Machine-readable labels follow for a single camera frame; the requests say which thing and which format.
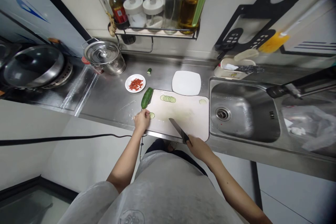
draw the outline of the knife blade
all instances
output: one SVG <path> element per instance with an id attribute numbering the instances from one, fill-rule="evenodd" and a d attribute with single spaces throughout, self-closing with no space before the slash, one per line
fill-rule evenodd
<path id="1" fill-rule="evenodd" d="M 182 141 L 184 144 L 187 144 L 187 140 L 189 140 L 188 135 L 181 129 L 181 127 L 177 124 L 177 122 L 173 118 L 169 118 L 169 121 L 172 123 L 174 128 L 177 130 L 177 132 L 182 137 Z"/>

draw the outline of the yellow brush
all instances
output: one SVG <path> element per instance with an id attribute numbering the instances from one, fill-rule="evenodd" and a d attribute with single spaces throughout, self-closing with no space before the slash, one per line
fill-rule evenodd
<path id="1" fill-rule="evenodd" d="M 262 44 L 258 50 L 263 53 L 274 53 L 280 48 L 288 39 L 288 35 L 281 35 L 282 33 L 276 32 L 269 40 Z"/>
<path id="2" fill-rule="evenodd" d="M 280 48 L 289 38 L 288 32 L 293 29 L 297 24 L 301 23 L 303 19 L 309 16 L 318 7 L 328 0 L 318 0 L 312 7 L 310 7 L 295 23 L 293 23 L 286 31 L 276 32 L 269 40 L 262 44 L 258 50 L 263 53 L 274 53 Z"/>

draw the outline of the cutting board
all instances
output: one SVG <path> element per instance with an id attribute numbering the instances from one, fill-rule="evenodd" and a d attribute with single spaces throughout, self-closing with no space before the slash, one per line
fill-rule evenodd
<path id="1" fill-rule="evenodd" d="M 160 99 L 162 95 L 172 96 L 176 102 L 163 101 Z M 154 89 L 146 109 L 155 114 L 150 120 L 149 131 L 181 138 L 169 121 L 169 118 L 173 118 L 185 133 L 199 137 L 203 141 L 209 138 L 209 99 L 206 97 L 183 96 Z"/>

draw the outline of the hand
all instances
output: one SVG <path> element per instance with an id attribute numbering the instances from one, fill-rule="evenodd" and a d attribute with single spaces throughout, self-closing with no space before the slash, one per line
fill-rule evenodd
<path id="1" fill-rule="evenodd" d="M 139 131 L 143 134 L 149 126 L 149 111 L 147 109 L 141 110 L 134 117 L 134 124 L 135 124 L 134 131 Z"/>
<path id="2" fill-rule="evenodd" d="M 195 138 L 192 135 L 188 135 L 188 137 L 190 140 L 187 141 L 187 146 L 196 158 L 208 164 L 216 157 L 210 147 L 202 139 Z"/>

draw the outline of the leg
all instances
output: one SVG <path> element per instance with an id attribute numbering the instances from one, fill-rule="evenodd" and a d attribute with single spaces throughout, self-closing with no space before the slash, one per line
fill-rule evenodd
<path id="1" fill-rule="evenodd" d="M 151 152 L 151 151 L 167 151 L 166 150 L 166 145 L 163 141 L 163 139 L 158 138 L 155 140 L 154 143 L 147 149 L 146 153 Z"/>
<path id="2" fill-rule="evenodd" d="M 182 150 L 173 150 L 172 152 L 170 152 L 171 154 L 174 154 L 176 156 L 179 156 L 180 158 L 183 158 L 184 160 L 188 161 L 189 163 L 191 163 L 192 165 L 196 166 L 197 169 L 199 169 L 205 176 L 208 176 L 207 173 L 205 172 L 205 170 L 198 164 L 195 162 L 194 159 L 192 159 L 187 153 L 185 153 Z"/>

